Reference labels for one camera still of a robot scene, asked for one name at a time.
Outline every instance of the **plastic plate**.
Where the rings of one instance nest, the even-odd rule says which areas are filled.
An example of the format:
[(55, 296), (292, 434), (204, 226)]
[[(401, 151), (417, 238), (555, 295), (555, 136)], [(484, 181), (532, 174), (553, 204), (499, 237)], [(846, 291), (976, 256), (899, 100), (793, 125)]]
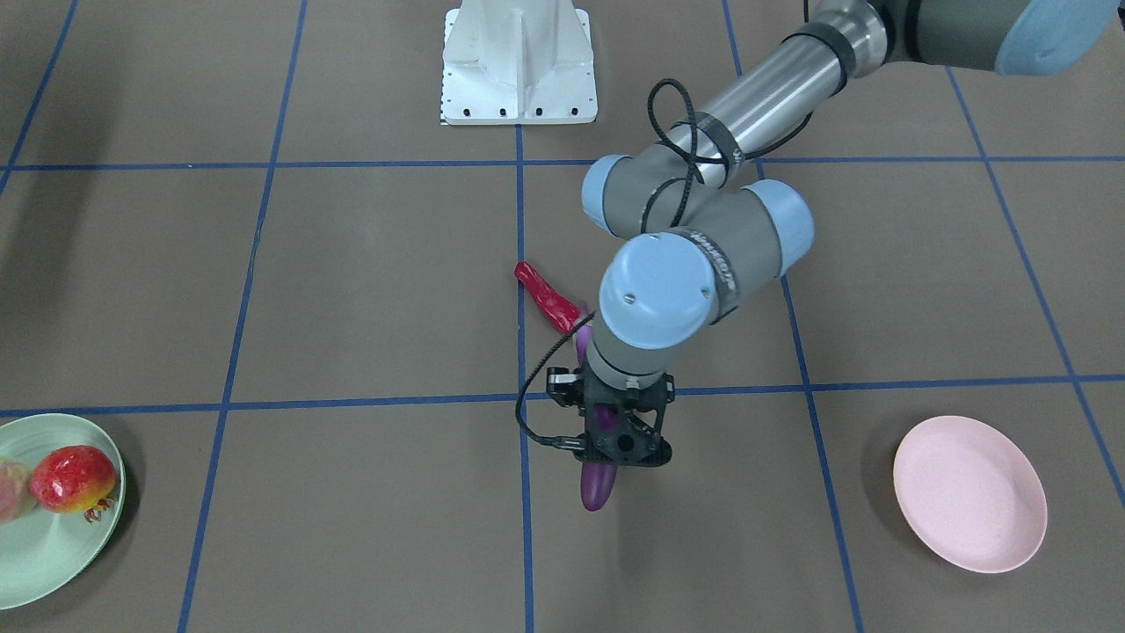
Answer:
[(109, 541), (125, 500), (125, 469), (114, 441), (84, 418), (43, 414), (0, 426), (0, 455), (35, 468), (63, 446), (88, 444), (101, 450), (117, 469), (115, 504), (89, 524), (82, 513), (56, 515), (35, 506), (0, 525), (0, 609), (18, 607), (66, 585), (90, 564)]
[(894, 456), (894, 494), (922, 543), (970, 571), (1011, 571), (1046, 535), (1035, 469), (1004, 434), (970, 418), (942, 416), (911, 429)]

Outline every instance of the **red fruit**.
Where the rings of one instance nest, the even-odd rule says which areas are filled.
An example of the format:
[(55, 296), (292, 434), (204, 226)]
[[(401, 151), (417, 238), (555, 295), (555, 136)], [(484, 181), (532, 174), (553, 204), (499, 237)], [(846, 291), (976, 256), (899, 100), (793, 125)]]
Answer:
[(101, 519), (117, 486), (117, 471), (106, 454), (93, 446), (66, 446), (39, 462), (32, 473), (32, 496), (40, 506), (69, 515), (86, 512), (87, 523)]
[(35, 506), (35, 499), (27, 492), (30, 476), (27, 464), (0, 458), (0, 525), (18, 519)]

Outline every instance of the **green plate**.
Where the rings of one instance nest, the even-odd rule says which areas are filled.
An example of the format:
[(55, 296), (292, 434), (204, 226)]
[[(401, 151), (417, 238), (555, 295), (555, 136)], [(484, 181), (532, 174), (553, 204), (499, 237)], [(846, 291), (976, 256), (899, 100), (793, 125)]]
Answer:
[(43, 414), (0, 426), (0, 455), (35, 468), (48, 453), (86, 444), (101, 450), (117, 470), (115, 504), (89, 524), (82, 513), (56, 515), (35, 506), (0, 525), (0, 609), (26, 605), (66, 585), (109, 541), (125, 500), (125, 469), (114, 441), (76, 416)]

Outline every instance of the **red pepper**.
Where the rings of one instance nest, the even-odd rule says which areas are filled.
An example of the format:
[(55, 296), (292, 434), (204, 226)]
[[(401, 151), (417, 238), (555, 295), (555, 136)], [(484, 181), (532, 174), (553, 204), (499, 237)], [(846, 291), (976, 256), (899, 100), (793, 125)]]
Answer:
[(578, 307), (552, 288), (539, 271), (526, 261), (515, 264), (515, 278), (523, 281), (523, 286), (528, 288), (528, 292), (539, 306), (539, 310), (550, 319), (551, 325), (559, 334), (569, 333), (582, 318)]

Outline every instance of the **pink plate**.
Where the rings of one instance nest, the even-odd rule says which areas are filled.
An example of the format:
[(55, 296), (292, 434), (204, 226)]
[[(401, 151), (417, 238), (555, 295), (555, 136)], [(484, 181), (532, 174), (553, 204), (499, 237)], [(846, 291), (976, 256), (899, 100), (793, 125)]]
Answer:
[(1046, 535), (1035, 469), (1000, 432), (970, 418), (930, 418), (902, 438), (894, 495), (922, 543), (970, 571), (1011, 571)]

